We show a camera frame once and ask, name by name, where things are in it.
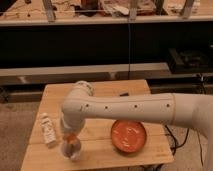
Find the small bottle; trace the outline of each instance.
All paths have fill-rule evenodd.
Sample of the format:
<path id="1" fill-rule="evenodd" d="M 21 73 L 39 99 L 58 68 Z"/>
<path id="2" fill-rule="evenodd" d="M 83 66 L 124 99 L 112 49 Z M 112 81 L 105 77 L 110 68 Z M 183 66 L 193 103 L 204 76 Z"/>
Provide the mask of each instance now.
<path id="1" fill-rule="evenodd" d="M 44 143 L 48 148 L 54 147 L 56 145 L 55 130 L 47 113 L 42 113 L 41 115 L 41 127 L 44 136 Z"/>
<path id="2" fill-rule="evenodd" d="M 64 135 L 61 152 L 71 161 L 76 162 L 80 158 L 81 142 L 74 134 Z"/>

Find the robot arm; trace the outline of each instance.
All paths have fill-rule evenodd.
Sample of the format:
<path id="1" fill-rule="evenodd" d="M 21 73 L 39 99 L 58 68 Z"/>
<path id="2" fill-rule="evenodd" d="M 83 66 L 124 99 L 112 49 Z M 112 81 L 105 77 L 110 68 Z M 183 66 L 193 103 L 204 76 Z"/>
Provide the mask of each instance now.
<path id="1" fill-rule="evenodd" d="M 86 118 L 134 120 L 188 127 L 208 139 L 204 170 L 213 170 L 213 96 L 156 94 L 129 97 L 93 97 L 87 82 L 77 82 L 62 106 L 64 134 L 78 134 Z"/>

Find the wood grain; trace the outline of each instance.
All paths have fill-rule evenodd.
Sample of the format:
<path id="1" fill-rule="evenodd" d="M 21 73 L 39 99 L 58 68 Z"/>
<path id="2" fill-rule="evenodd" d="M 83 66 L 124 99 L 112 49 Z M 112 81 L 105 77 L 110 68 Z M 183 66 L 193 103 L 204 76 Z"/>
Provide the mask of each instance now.
<path id="1" fill-rule="evenodd" d="M 150 93 L 145 80 L 113 81 L 92 83 L 95 96 L 119 96 L 128 92 L 130 95 Z M 82 141 L 81 158 L 72 163 L 60 153 L 61 133 L 59 118 L 61 104 L 72 89 L 73 84 L 47 85 L 37 114 L 22 170 L 85 170 L 112 167 L 138 166 L 173 161 L 167 137 L 161 125 L 144 123 L 147 131 L 145 147 L 137 154 L 119 153 L 111 143 L 110 129 L 114 120 L 87 119 L 79 135 Z M 43 142 L 40 127 L 40 114 L 46 112 L 55 125 L 58 145 L 48 149 Z"/>

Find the bottle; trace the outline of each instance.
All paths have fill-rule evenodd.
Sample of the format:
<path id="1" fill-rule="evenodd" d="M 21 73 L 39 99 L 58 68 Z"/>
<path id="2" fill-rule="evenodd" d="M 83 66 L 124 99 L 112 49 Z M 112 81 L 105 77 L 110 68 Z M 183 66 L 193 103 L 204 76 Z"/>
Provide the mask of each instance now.
<path id="1" fill-rule="evenodd" d="M 44 136 L 44 143 L 48 148 L 54 147 L 57 144 L 55 130 L 47 113 L 42 113 L 41 115 L 41 127 Z"/>

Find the cable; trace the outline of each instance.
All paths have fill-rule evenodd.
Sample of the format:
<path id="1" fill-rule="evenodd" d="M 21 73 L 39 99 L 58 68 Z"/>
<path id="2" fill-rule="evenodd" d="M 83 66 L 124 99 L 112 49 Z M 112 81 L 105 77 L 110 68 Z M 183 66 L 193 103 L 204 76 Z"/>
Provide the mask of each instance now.
<path id="1" fill-rule="evenodd" d="M 132 35 L 131 35 L 131 24 L 130 24 L 130 17 L 128 18 L 128 80 L 130 79 L 130 70 L 131 70 L 131 39 L 132 39 Z"/>
<path id="2" fill-rule="evenodd" d="M 197 132 L 197 138 L 198 138 L 199 147 L 200 147 L 200 162 L 201 162 L 201 165 L 203 166 L 203 148 L 202 148 L 202 145 L 201 145 L 199 132 Z"/>
<path id="3" fill-rule="evenodd" d="M 202 73 L 197 74 L 197 77 L 200 81 L 200 88 L 201 88 L 201 91 L 199 93 L 206 94 L 205 82 L 207 82 L 208 79 L 205 80 Z M 200 147 L 200 162 L 201 162 L 201 165 L 203 166 L 203 148 L 201 145 L 200 134 L 198 132 L 197 132 L 197 138 L 198 138 L 199 147 Z"/>
<path id="4" fill-rule="evenodd" d="M 174 146 L 171 147 L 170 149 L 172 150 L 172 154 L 175 155 L 176 152 L 177 152 L 177 149 L 183 147 L 186 144 L 188 136 L 189 136 L 189 129 L 187 129 L 187 131 L 186 131 L 186 135 L 185 135 L 185 138 L 184 138 L 183 142 L 179 145 L 179 142 L 178 142 L 177 138 L 174 136 L 174 134 L 169 129 L 169 127 L 167 125 L 165 125 L 165 128 L 169 132 L 169 134 L 166 134 L 166 136 L 171 136 L 172 140 L 174 142 Z M 163 164 L 159 164 L 159 165 L 156 166 L 156 168 L 154 170 L 155 171 L 160 171 L 162 166 L 163 166 Z"/>

